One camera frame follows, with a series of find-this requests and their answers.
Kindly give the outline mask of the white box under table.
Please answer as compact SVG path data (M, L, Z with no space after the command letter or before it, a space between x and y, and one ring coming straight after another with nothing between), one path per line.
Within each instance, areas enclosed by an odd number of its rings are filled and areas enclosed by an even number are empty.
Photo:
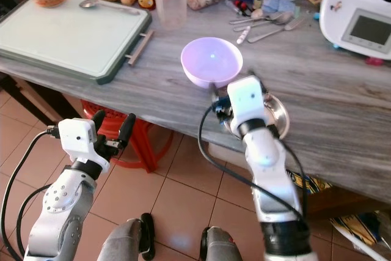
M226 163L242 167L247 169L247 171L250 169L243 152L232 151L227 147L212 143L207 144L207 152L218 160L226 161Z

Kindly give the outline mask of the grey right robot leg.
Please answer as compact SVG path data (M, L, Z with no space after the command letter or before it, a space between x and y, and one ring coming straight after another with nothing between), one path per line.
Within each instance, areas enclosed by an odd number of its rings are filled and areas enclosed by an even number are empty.
M232 236L220 227L206 227L199 245L199 261L243 261Z

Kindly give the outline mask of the white kitchen appliance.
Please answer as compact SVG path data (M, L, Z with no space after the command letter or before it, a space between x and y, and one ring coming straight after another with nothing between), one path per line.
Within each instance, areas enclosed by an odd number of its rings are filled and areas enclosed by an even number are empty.
M391 0L322 0L320 28L341 48L391 61Z

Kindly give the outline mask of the yellow patterned cloth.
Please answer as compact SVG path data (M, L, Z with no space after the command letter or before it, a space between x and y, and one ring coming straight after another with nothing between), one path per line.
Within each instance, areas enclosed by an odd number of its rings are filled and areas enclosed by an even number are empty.
M391 254L391 204L298 172L287 174L302 189L308 224L330 222L382 254Z

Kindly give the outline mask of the round steel plate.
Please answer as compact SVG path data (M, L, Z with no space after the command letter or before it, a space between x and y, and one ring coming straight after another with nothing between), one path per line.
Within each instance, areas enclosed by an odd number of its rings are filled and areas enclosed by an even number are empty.
M263 104L265 105L266 127L268 127L272 133L275 133L279 139L285 139L285 136L288 134L288 130L290 130L288 111L282 102L273 94L264 93ZM221 119L221 125L227 130L227 132L231 133L238 140L241 140L242 136L232 129L232 119L233 116L231 107L227 107L227 117L225 119Z

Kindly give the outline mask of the red plastic stool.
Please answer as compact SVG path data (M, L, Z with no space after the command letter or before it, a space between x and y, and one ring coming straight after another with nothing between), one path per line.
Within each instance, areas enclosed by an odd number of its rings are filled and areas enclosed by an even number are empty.
M120 127L127 117L126 114L84 100L81 100L81 105L88 119L91 119L96 112L103 110L105 119L98 134L106 136L109 140L118 138ZM158 169L159 161L168 152L173 139L173 131L165 131L163 127L156 124L136 119L128 147L110 161L120 167L144 169L148 173L154 172Z

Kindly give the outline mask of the lilac plastic bowl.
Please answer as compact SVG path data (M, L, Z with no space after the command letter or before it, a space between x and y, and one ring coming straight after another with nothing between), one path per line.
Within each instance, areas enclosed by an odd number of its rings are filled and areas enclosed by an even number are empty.
M217 37L189 42L181 51L185 75L197 87L226 87L243 68L243 55L234 44Z

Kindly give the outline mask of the steel spoon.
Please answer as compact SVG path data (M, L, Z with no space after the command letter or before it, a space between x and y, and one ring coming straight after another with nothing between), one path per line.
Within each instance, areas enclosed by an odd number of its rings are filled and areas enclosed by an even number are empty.
M140 11L132 9L131 7L124 7L123 5L114 5L106 3L106 1L101 0L84 0L79 4L79 7L82 9L92 9L93 7L105 7L105 9L114 9L119 10L120 12L129 14L129 15L140 15Z
M279 18L285 18L290 15L290 12L274 12L265 16L251 17L247 19L238 19L229 21L229 24L257 24L257 23L268 23L269 21L275 21Z

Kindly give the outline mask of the green rimmed cutting board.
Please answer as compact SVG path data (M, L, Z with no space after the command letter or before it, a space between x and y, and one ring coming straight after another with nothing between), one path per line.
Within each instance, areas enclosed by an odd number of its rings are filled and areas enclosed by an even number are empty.
M27 0L0 22L2 57L98 85L110 83L144 48L148 10L97 0L66 0L45 9Z

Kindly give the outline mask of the small white handled utensil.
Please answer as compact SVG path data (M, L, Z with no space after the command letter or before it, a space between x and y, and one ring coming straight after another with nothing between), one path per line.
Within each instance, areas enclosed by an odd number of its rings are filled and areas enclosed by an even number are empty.
M249 32L251 29L252 29L251 26L246 26L246 27L241 28L241 33L240 33L239 37L237 38L236 43L237 44L244 43L247 38L247 35L249 35Z

